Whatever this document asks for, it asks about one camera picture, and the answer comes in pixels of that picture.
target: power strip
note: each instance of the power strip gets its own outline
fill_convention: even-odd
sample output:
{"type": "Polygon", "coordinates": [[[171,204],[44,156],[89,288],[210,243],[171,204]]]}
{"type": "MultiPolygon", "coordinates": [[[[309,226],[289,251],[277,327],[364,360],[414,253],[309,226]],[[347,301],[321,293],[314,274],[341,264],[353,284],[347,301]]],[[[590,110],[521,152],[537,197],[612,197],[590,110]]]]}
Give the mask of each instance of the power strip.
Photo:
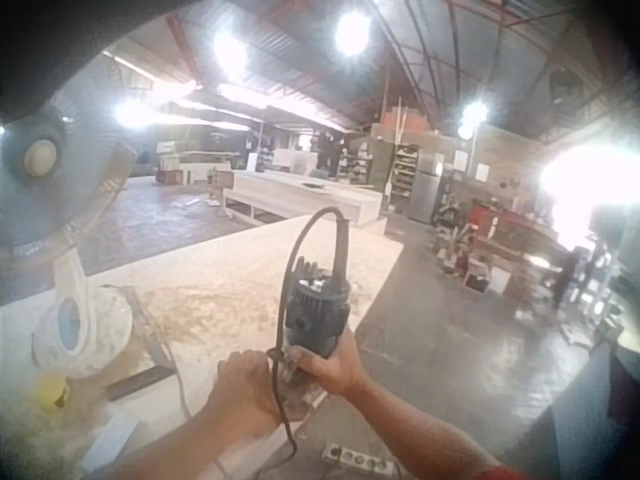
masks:
{"type": "Polygon", "coordinates": [[[370,473],[382,477],[392,478],[395,465],[393,462],[372,457],[364,453],[349,450],[331,443],[322,452],[322,459],[329,463],[339,463],[360,473],[370,473]]]}

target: metal roof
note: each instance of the metal roof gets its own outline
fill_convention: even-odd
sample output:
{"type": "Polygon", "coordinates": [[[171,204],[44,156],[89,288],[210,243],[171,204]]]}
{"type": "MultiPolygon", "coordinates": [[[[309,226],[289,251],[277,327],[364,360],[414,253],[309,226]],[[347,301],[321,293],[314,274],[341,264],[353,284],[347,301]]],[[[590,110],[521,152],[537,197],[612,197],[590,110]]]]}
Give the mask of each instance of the metal roof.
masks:
{"type": "Polygon", "coordinates": [[[482,97],[491,123],[531,138],[548,134],[549,74],[561,66],[584,83],[580,109],[608,108],[602,59],[571,0],[205,0],[175,17],[184,45],[164,19],[130,37],[215,90],[224,75],[214,37],[230,31],[248,46],[245,86],[303,99],[347,128],[376,121],[387,72],[391,104],[402,96],[448,132],[463,106],[482,97]],[[346,58],[334,32],[352,8],[371,15],[371,40],[346,58]]]}

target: person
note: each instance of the person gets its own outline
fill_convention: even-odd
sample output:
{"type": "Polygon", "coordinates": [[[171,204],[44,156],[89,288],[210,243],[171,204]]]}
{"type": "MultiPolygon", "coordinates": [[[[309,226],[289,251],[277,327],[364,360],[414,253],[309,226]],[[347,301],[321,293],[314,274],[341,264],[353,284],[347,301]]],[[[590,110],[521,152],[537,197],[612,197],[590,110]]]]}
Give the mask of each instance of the person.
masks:
{"type": "MultiPolygon", "coordinates": [[[[299,347],[292,347],[290,356],[328,393],[350,402],[415,477],[524,478],[500,465],[465,432],[408,405],[378,385],[363,368],[350,330],[345,330],[329,359],[299,347]]],[[[107,478],[195,478],[230,445],[267,435],[279,423],[266,354],[233,353],[219,365],[218,381],[207,404],[193,419],[112,469],[107,478]]]]}

